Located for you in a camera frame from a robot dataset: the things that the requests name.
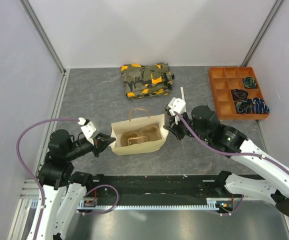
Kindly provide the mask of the cardboard cup carrier tray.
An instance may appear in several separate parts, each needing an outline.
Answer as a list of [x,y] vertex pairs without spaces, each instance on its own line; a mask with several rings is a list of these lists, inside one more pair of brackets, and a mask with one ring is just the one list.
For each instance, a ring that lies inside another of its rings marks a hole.
[[162,139],[160,128],[156,124],[150,124],[137,130],[131,130],[121,135],[120,145],[127,147],[136,144],[154,142]]

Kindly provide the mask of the brown paper bag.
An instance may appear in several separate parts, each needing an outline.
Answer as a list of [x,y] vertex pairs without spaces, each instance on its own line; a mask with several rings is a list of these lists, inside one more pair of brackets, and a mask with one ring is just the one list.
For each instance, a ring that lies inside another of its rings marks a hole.
[[118,156],[158,151],[169,134],[164,125],[164,114],[152,115],[145,108],[134,107],[128,120],[111,124],[111,137],[116,138],[110,144],[111,150]]

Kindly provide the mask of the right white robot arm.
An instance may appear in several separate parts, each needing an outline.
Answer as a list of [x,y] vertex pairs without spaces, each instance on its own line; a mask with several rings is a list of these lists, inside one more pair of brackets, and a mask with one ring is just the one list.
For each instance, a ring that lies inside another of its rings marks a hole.
[[257,198],[289,217],[289,167],[264,152],[244,133],[222,124],[207,105],[195,107],[188,116],[186,103],[176,98],[166,105],[165,111],[168,124],[164,128],[178,140],[185,136],[195,138],[204,147],[248,167],[262,178],[222,171],[220,180],[213,184],[217,196],[231,193]]

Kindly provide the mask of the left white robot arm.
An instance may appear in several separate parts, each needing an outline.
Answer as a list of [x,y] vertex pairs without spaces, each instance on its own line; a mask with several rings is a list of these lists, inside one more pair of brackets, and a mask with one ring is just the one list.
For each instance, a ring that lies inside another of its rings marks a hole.
[[64,240],[68,227],[83,197],[94,192],[93,176],[74,172],[72,161],[88,153],[98,157],[116,139],[98,133],[93,142],[86,137],[75,139],[65,129],[54,131],[48,152],[38,173],[43,193],[39,194],[29,240]]

